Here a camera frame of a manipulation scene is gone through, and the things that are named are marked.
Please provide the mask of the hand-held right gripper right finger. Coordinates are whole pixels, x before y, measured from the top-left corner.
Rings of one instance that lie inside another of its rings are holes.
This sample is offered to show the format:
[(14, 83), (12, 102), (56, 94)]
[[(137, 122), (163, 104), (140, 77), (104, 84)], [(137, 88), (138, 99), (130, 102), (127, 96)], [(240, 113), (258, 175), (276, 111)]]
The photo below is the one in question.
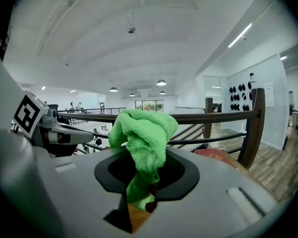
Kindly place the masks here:
[(215, 159), (168, 147), (182, 164), (177, 181), (156, 192), (157, 207), (136, 238), (257, 238), (277, 218), (278, 202), (228, 153)]

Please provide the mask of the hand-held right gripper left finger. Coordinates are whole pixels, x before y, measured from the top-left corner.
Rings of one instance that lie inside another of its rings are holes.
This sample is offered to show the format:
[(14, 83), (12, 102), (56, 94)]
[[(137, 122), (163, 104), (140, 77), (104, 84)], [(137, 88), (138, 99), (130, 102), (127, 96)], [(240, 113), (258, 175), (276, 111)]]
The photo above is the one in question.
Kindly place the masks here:
[(66, 238), (131, 238), (125, 186), (108, 171), (125, 147), (50, 158), (33, 148), (38, 173), (55, 206)]

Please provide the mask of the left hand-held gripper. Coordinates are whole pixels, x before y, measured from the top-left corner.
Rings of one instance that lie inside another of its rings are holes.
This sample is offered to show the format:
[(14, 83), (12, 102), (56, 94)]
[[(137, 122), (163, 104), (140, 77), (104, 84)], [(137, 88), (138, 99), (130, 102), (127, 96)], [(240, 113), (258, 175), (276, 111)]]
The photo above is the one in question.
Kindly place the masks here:
[(51, 157), (58, 155), (56, 145), (77, 145), (88, 143), (93, 134), (81, 130), (57, 131), (57, 111), (42, 102), (35, 94), (25, 91), (13, 120), (21, 134), (33, 146), (45, 148)]

